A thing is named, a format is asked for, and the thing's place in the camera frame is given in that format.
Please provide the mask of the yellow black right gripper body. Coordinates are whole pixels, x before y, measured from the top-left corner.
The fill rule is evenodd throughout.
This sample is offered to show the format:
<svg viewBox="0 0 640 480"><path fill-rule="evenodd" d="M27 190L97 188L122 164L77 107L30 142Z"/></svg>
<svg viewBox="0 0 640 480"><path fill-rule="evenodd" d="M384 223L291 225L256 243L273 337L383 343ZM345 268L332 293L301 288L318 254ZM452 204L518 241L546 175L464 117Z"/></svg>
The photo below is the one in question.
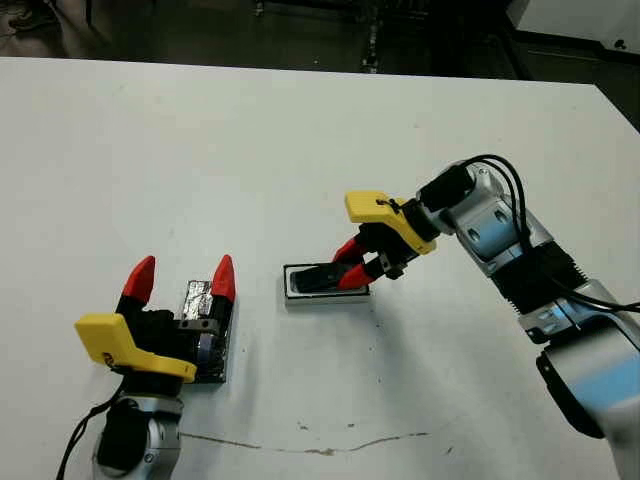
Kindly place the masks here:
<svg viewBox="0 0 640 480"><path fill-rule="evenodd" d="M345 196L351 222L359 225L370 252L379 257L385 277L395 280L414 259L436 249L436 227L415 199L394 199L382 191L352 191Z"/></svg>

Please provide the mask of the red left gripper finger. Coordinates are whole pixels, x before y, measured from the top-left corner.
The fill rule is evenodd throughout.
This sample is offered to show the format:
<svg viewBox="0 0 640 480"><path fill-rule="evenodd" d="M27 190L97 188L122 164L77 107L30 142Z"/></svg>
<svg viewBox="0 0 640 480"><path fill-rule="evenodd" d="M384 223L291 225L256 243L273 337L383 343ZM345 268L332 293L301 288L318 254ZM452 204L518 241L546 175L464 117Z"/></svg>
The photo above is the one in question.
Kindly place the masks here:
<svg viewBox="0 0 640 480"><path fill-rule="evenodd" d="M235 303L235 272L230 255L220 260L211 283L211 316L216 321L229 321Z"/></svg>
<svg viewBox="0 0 640 480"><path fill-rule="evenodd" d="M154 286L156 259L149 255L131 271L122 289L116 312L131 314L141 311L149 302Z"/></svg>

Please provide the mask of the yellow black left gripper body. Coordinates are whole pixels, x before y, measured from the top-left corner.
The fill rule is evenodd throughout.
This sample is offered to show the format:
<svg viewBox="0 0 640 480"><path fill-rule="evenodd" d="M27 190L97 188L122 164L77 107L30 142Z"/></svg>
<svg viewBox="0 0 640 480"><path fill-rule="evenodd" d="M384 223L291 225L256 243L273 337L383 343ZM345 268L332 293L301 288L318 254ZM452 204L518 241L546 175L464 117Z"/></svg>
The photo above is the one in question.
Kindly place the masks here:
<svg viewBox="0 0 640 480"><path fill-rule="evenodd" d="M92 361L142 392L174 395L184 384L221 381L221 333L212 318L176 319L168 310L91 313L74 328Z"/></svg>

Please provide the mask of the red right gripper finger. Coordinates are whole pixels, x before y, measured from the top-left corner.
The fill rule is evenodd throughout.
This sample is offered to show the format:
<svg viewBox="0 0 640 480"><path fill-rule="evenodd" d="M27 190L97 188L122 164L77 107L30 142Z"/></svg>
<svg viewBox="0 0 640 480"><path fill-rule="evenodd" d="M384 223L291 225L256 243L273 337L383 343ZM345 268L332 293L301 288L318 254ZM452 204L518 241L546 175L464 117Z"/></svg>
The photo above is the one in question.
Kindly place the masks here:
<svg viewBox="0 0 640 480"><path fill-rule="evenodd" d="M365 255L369 252L370 249L364 237L362 235L355 235L336 250L331 262L350 265L363 263Z"/></svg>
<svg viewBox="0 0 640 480"><path fill-rule="evenodd" d="M339 290L356 290L365 287L384 275L379 257L366 263L359 263L348 270L339 280Z"/></svg>

